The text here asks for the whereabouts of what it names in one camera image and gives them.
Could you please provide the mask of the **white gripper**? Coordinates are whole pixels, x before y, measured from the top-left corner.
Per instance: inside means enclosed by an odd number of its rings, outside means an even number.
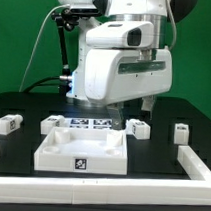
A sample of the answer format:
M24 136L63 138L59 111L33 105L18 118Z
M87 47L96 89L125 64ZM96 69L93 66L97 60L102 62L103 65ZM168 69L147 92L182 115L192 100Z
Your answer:
M111 128L120 130L122 105L117 102L143 97L141 110L151 120L156 103L154 95L171 88L171 69L169 50L156 51L154 61L140 61L138 50L92 49L86 57L85 94L91 102L108 105Z

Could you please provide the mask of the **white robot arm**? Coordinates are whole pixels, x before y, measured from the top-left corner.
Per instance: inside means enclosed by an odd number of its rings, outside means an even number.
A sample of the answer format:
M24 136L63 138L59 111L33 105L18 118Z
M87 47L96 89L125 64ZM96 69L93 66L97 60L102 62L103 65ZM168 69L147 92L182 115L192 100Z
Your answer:
M58 0L63 19L79 20L79 64L67 97L89 107L105 106L121 129L123 103L141 98L151 111L154 96L172 86L166 24L175 25L197 0Z

